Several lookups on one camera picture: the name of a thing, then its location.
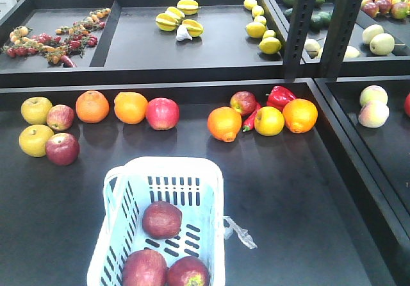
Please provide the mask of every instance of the lemon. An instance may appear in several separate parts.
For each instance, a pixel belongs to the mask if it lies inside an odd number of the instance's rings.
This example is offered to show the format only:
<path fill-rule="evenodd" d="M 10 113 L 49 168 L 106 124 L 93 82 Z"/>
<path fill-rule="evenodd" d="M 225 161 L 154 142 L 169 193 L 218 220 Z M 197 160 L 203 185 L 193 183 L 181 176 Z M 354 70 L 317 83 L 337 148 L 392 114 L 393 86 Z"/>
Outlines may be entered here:
<path fill-rule="evenodd" d="M 263 10 L 263 7 L 260 5 L 256 5 L 254 8 L 252 8 L 252 17 L 255 18 L 257 15 L 264 15 L 265 11 Z"/>
<path fill-rule="evenodd" d="M 45 156 L 45 143 L 53 135 L 54 131 L 45 124 L 28 126 L 20 133 L 20 148 L 29 156 Z"/>
<path fill-rule="evenodd" d="M 254 22 L 262 23 L 263 25 L 267 25 L 267 18 L 262 15 L 257 15 L 254 19 Z"/>
<path fill-rule="evenodd" d="M 155 18 L 156 25 L 163 31 L 173 31 L 177 28 L 177 19 L 167 13 L 160 13 Z"/>
<path fill-rule="evenodd" d="M 179 0 L 177 8 L 186 15 L 195 15 L 198 12 L 198 2 L 195 0 Z"/>
<path fill-rule="evenodd" d="M 255 130 L 266 137 L 279 134 L 284 127 L 284 117 L 281 111 L 272 106 L 264 106 L 255 117 Z"/>
<path fill-rule="evenodd" d="M 182 21 L 182 25 L 186 27 L 191 37 L 198 37 L 204 32 L 202 24 L 195 20 L 185 19 Z"/>
<path fill-rule="evenodd" d="M 268 29 L 263 33 L 262 39 L 268 38 L 268 37 L 276 37 L 276 32 L 272 29 Z"/>
<path fill-rule="evenodd" d="M 265 54 L 275 54 L 282 49 L 282 44 L 279 39 L 275 37 L 268 37 L 261 41 L 259 48 Z"/>
<path fill-rule="evenodd" d="M 256 0 L 244 0 L 243 1 L 244 7 L 248 10 L 252 10 L 252 8 L 254 8 L 257 4 L 258 2 Z"/>
<path fill-rule="evenodd" d="M 249 37 L 262 38 L 264 32 L 267 30 L 267 27 L 259 22 L 251 22 L 246 25 L 245 29 Z"/>

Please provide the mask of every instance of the green pear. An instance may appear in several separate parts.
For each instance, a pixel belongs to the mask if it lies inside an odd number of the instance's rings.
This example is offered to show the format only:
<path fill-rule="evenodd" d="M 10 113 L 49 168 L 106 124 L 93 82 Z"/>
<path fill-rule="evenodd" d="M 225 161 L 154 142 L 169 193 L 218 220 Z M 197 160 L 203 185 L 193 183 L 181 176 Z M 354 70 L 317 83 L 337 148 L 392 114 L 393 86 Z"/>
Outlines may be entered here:
<path fill-rule="evenodd" d="M 387 33 L 374 36 L 370 41 L 370 51 L 374 55 L 387 55 L 395 48 L 395 39 Z"/>
<path fill-rule="evenodd" d="M 368 26 L 365 28 L 365 30 L 362 32 L 362 39 L 364 44 L 369 44 L 370 41 L 374 38 L 374 36 L 378 34 L 383 34 L 384 29 L 380 24 L 373 24 L 371 26 Z"/>

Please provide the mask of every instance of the cherry tomato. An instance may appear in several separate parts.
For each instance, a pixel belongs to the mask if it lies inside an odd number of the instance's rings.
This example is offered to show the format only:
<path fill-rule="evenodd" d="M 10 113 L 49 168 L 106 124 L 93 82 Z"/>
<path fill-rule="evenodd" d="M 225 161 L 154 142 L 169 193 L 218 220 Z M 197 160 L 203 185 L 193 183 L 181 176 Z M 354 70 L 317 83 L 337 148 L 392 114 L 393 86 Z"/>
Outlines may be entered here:
<path fill-rule="evenodd" d="M 27 49 L 25 47 L 18 47 L 15 50 L 15 54 L 18 56 L 26 56 L 27 55 Z"/>
<path fill-rule="evenodd" d="M 6 51 L 7 55 L 11 58 L 15 58 L 15 50 L 12 47 L 9 47 Z"/>
<path fill-rule="evenodd" d="M 35 47 L 28 47 L 27 48 L 27 53 L 28 54 L 36 54 L 38 50 Z"/>
<path fill-rule="evenodd" d="M 79 47 L 81 47 L 81 42 L 78 40 L 72 40 L 70 41 L 70 47 L 72 49 L 78 49 Z"/>

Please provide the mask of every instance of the red chili pepper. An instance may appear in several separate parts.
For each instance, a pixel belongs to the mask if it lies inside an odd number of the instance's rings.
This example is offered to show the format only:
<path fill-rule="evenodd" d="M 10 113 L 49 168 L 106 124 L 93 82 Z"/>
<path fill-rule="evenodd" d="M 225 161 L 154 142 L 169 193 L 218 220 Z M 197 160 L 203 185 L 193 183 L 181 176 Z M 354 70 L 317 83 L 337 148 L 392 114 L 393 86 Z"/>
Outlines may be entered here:
<path fill-rule="evenodd" d="M 255 127 L 255 117 L 262 106 L 256 103 L 255 110 L 243 121 L 242 132 L 250 131 Z"/>
<path fill-rule="evenodd" d="M 267 94 L 267 96 L 268 101 L 266 102 L 266 105 L 277 108 L 281 112 L 288 102 L 296 99 L 293 92 L 280 85 L 274 86 L 270 94 Z"/>

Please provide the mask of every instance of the artificial fruit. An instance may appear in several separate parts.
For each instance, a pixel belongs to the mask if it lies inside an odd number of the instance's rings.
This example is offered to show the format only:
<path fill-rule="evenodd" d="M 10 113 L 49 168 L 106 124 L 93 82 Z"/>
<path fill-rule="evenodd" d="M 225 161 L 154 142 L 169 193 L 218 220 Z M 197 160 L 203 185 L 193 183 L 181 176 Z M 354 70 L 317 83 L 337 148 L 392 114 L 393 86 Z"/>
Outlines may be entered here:
<path fill-rule="evenodd" d="M 168 98 L 154 98 L 148 102 L 145 118 L 154 130 L 169 130 L 179 121 L 179 106 Z"/>
<path fill-rule="evenodd" d="M 69 165 L 79 155 L 79 142 L 73 134 L 57 133 L 45 143 L 45 153 L 52 163 L 57 165 Z"/>

